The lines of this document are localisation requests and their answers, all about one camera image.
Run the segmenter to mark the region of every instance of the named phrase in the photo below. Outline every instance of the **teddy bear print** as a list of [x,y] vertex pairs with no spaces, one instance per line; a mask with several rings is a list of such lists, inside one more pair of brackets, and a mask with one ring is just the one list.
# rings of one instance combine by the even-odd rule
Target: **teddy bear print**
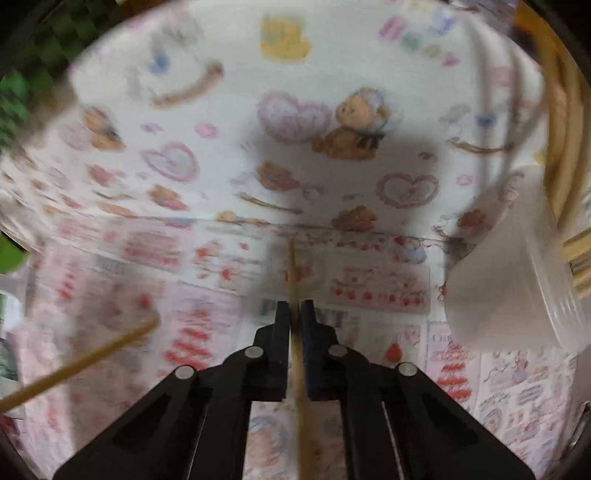
[[115,131],[109,117],[96,107],[88,107],[84,110],[82,117],[85,127],[90,130],[90,143],[97,150],[115,150],[125,149],[125,144]]
[[363,205],[358,205],[352,210],[342,210],[339,216],[333,218],[331,224],[338,230],[353,230],[355,232],[367,232],[374,227],[377,215]]
[[340,127],[324,138],[312,140],[312,151],[338,160],[371,160],[392,121],[383,94],[361,88],[335,110]]
[[269,161],[256,168],[256,178],[264,188],[272,192],[288,192],[300,188],[300,182],[291,176],[287,168]]
[[180,201],[180,195],[169,190],[162,185],[154,185],[154,188],[148,192],[150,199],[163,208],[170,210],[188,210],[189,207]]

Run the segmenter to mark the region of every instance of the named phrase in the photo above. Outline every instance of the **spaghetti stick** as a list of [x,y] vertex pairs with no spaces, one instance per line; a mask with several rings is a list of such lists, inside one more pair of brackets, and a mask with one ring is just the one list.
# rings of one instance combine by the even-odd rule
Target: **spaghetti stick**
[[564,52],[564,74],[568,103],[566,145],[562,159],[556,167],[556,176],[548,186],[550,207],[556,220],[560,218],[571,190],[583,136],[583,105],[581,104],[579,67],[567,51]]
[[575,235],[563,245],[564,256],[569,262],[591,251],[591,228]]
[[55,387],[58,383],[61,383],[73,377],[74,375],[79,374],[84,369],[92,366],[125,345],[129,345],[142,335],[150,333],[159,325],[159,323],[160,320],[158,317],[153,318],[141,327],[138,327],[128,333],[124,333],[119,338],[113,340],[111,343],[107,343],[106,345],[97,348],[97,350],[87,355],[81,356],[71,364],[65,365],[55,372],[35,380],[31,385],[28,385],[19,391],[1,399],[0,414],[22,405],[23,403],[31,400],[33,397],[36,397],[46,390]]
[[295,431],[298,444],[298,480],[311,478],[311,450],[308,438],[306,385],[304,383],[304,358],[301,341],[300,299],[297,291],[296,249],[291,239],[288,246],[288,288],[291,310],[291,373],[295,396]]

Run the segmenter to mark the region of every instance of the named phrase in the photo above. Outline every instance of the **heart pattern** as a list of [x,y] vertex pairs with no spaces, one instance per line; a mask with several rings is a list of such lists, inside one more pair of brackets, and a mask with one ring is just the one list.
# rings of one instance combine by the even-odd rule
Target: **heart pattern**
[[412,178],[405,173],[390,173],[376,185],[379,199],[398,209],[422,207],[438,193],[439,181],[432,175]]
[[300,101],[285,92],[267,93],[258,107],[265,132],[284,144],[305,143],[330,126],[331,110],[323,103]]
[[170,180],[188,182],[199,174],[195,155],[181,142],[169,142],[160,150],[144,150],[140,154],[152,170]]

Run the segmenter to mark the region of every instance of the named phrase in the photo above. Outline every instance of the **patterned tablecloth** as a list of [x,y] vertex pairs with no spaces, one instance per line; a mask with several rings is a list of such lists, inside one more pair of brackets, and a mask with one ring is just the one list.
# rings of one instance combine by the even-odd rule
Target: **patterned tablecloth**
[[[453,342],[444,273],[460,243],[190,220],[65,219],[44,251],[28,320],[15,332],[24,383],[140,322],[162,325],[25,406],[27,452],[50,477],[177,365],[205,368],[252,342],[284,298],[285,239],[296,240],[303,297],[372,362],[415,362],[540,477],[551,462],[576,359],[558,350],[479,355]],[[345,477],[335,403],[313,406],[314,471]],[[244,475],[295,478],[291,397],[252,408]]]
[[[14,332],[22,379],[147,303],[163,323],[27,403],[18,428],[43,475],[177,365],[249,345],[285,295],[291,236],[301,295],[341,342],[415,362],[547,470],[576,360],[470,352],[443,308],[464,243],[543,160],[543,80],[517,46],[429,0],[171,2],[101,38],[69,79],[79,101],[55,92],[1,164],[2,228],[31,245],[55,232]],[[178,219],[148,219],[163,217]],[[316,475],[343,478],[338,409],[314,409]],[[293,414],[289,398],[253,406],[247,480],[295,478]]]

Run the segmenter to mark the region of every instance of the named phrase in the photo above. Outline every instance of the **plastic container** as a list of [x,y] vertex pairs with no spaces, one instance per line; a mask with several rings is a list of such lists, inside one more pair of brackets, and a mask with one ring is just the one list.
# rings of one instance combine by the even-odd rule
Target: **plastic container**
[[512,208],[447,278],[454,341],[474,351],[559,346],[579,353],[591,343],[542,174],[537,166],[525,170]]

